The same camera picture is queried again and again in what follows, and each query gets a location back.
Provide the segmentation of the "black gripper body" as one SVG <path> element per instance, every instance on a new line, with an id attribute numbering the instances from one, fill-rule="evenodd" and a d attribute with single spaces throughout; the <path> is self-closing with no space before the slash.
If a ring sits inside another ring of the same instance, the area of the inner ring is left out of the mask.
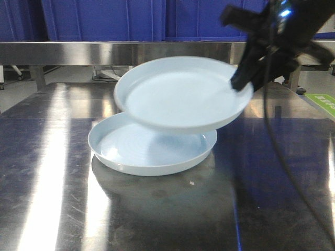
<path id="1" fill-rule="evenodd" d="M 223 26 L 266 40 L 272 54 L 278 50 L 296 58 L 308 54 L 322 65 L 329 65 L 334 54 L 312 39 L 332 15 L 334 1 L 269 1 L 260 13 L 227 5 L 220 21 Z"/>

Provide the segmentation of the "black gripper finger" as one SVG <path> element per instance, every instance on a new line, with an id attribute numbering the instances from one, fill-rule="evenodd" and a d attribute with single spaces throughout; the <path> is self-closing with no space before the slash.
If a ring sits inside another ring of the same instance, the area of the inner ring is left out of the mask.
<path id="1" fill-rule="evenodd" d="M 237 70 L 230 79 L 234 90 L 243 90 L 248 83 L 258 90 L 270 81 L 272 48 L 256 36 L 249 35 Z"/>
<path id="2" fill-rule="evenodd" d="M 265 83 L 268 83 L 280 76 L 289 75 L 298 68 L 299 62 L 291 53 L 278 50 L 271 55 L 269 74 L 265 76 L 267 66 L 267 60 L 263 60 L 260 63 L 260 67 L 256 71 L 256 74 L 252 77 L 254 92 L 262 88 Z"/>

